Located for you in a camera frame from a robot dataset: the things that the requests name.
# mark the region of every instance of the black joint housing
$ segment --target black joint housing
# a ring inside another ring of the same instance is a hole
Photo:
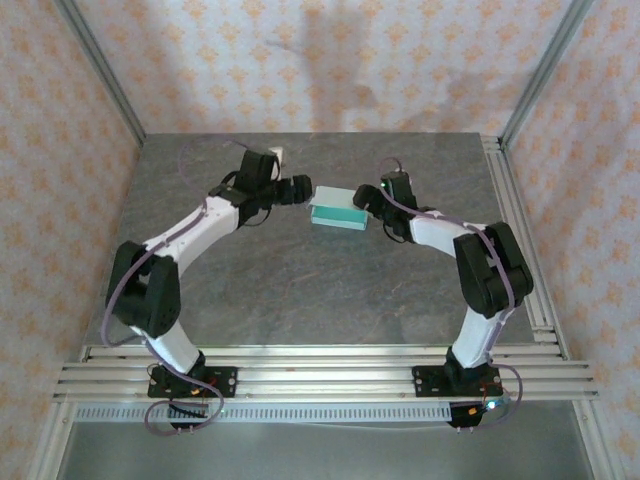
[[[273,168],[278,164],[275,153],[258,153],[247,150],[233,185],[221,184],[209,195],[220,196],[239,210],[238,227],[245,224],[260,210],[274,205],[304,203],[311,198],[311,179],[307,175],[273,180]]]
[[[381,186],[399,204],[418,210],[418,202],[411,190],[411,179],[405,171],[394,171],[384,174],[380,178]],[[381,220],[385,227],[390,227],[394,235],[412,242],[409,222],[413,214],[392,205],[382,192],[373,185],[360,185],[353,196],[353,204],[361,210],[366,210],[375,218]]]
[[[525,262],[511,227],[504,222],[489,225],[485,235],[493,244],[502,263],[513,294],[515,306],[533,291],[533,277]],[[490,264],[489,250],[477,233],[453,240],[462,294],[469,306],[491,318],[509,305],[507,289],[498,268]]]
[[[116,251],[105,305],[131,266],[147,251],[127,241]],[[148,275],[147,282],[142,277]],[[127,326],[137,327],[152,338],[167,333],[180,315],[178,264],[171,257],[152,255],[126,283],[113,313]]]

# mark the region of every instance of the metal frame bar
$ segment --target metal frame bar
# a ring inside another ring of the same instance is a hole
[[[535,105],[551,74],[558,65],[562,54],[567,49],[576,30],[591,7],[593,0],[573,0],[556,30],[547,50],[542,55],[533,76],[529,80],[524,93],[516,105],[511,118],[500,137],[500,143],[508,148],[513,144],[522,124]]]
[[[62,16],[67,20],[69,27],[80,41],[88,60],[93,65],[100,80],[102,80],[109,95],[116,104],[138,146],[142,147],[144,139],[146,138],[142,123],[140,123],[138,115],[129,103],[122,85],[113,73],[107,58],[104,53],[102,53],[98,41],[93,35],[87,21],[84,19],[75,0],[55,0],[55,3]]]
[[[300,346],[203,348],[210,365],[239,367],[235,403],[353,403],[424,401],[415,397],[411,366],[442,365],[446,347]],[[557,343],[497,347],[496,363],[516,366],[524,400],[589,400],[598,396],[588,362],[569,362]],[[55,389],[61,402],[152,402],[146,396],[147,366],[153,357],[143,346],[91,348],[85,363],[67,363]],[[512,394],[509,371],[502,381]],[[477,400],[464,398],[457,400]],[[434,397],[431,401],[447,402]]]
[[[76,409],[75,403],[53,403],[49,407],[47,420],[27,476],[29,480],[50,480],[58,477]]]

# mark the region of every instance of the orange floral pattern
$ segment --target orange floral pattern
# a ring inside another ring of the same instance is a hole
[[[570,0],[80,0],[146,131],[497,135]]]
[[[0,2],[0,25],[0,464],[22,479],[84,336],[137,147],[54,2]]]
[[[572,353],[640,473],[640,9],[595,2],[513,148]]]

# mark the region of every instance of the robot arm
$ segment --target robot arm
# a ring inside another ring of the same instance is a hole
[[[179,279],[213,243],[240,228],[260,210],[270,211],[274,205],[299,204],[310,198],[309,177],[280,179],[279,165],[274,154],[247,150],[240,170],[227,176],[235,177],[233,185],[222,183],[211,190],[202,206],[161,235],[141,245],[125,242],[116,252],[107,305],[123,277],[132,274],[115,301],[113,313],[146,337],[160,357],[181,374],[199,379],[204,357],[178,320]],[[149,256],[147,261],[131,272],[144,255]]]
[[[381,183],[393,200],[418,213],[406,172],[390,172],[381,178]],[[428,216],[414,215],[392,205],[380,190],[371,185],[362,185],[353,203],[382,220],[385,228],[390,227],[404,240],[433,247],[456,259],[468,306],[460,334],[447,355],[447,362],[451,365],[450,380],[452,383],[461,381],[465,372],[481,369],[487,363],[488,353],[511,309],[506,287],[474,231],[482,231],[492,242],[505,267],[515,306],[519,306],[533,290],[531,273],[510,227],[503,222],[486,226],[443,221],[447,217],[429,207],[420,209],[420,212],[428,212]]]

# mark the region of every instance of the patterned wallpaper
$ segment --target patterned wallpaper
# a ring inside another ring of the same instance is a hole
[[[570,0],[80,0],[149,133],[499,134]]]
[[[51,0],[0,2],[0,465],[24,479],[137,147]]]
[[[640,478],[637,2],[594,3],[512,153],[571,351],[594,360]]]

